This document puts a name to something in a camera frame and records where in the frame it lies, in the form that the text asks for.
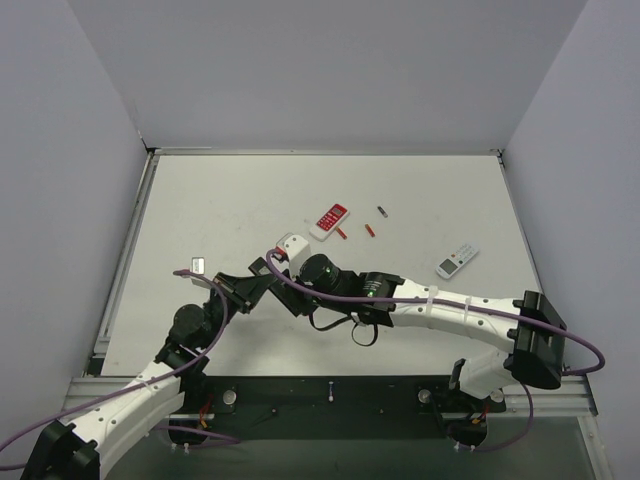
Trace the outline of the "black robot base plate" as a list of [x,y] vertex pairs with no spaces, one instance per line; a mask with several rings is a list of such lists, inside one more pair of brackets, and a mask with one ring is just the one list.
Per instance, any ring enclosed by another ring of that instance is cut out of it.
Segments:
[[178,442],[194,429],[240,441],[415,440],[445,437],[449,424],[503,413],[427,376],[208,376],[169,418]]

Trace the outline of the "black remote control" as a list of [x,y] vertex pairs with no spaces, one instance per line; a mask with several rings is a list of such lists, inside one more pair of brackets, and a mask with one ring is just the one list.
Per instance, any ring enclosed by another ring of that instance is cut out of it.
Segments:
[[255,276],[268,275],[274,278],[269,287],[269,291],[275,298],[294,316],[308,316],[315,311],[315,305],[310,298],[302,292],[290,287],[285,282],[279,280],[269,270],[264,258],[257,258],[250,266],[249,271]]

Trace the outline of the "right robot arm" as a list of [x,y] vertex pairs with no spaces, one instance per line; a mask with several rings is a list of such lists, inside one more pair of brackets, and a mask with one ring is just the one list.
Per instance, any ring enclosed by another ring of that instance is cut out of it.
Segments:
[[561,385],[565,322],[545,295],[488,299],[420,285],[382,272],[356,273],[315,254],[295,277],[317,306],[341,311],[357,325],[416,327],[489,345],[455,362],[450,386],[484,400],[506,386],[555,390]]

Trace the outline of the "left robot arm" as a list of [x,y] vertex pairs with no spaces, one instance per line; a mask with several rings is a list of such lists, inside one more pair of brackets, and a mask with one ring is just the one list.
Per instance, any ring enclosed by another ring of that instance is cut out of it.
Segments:
[[71,420],[56,419],[40,433],[23,479],[103,479],[118,460],[167,415],[193,411],[204,402],[207,353],[237,314],[249,313],[274,283],[271,274],[213,279],[188,270],[177,276],[209,288],[201,306],[176,311],[164,345],[124,389],[83,407]]

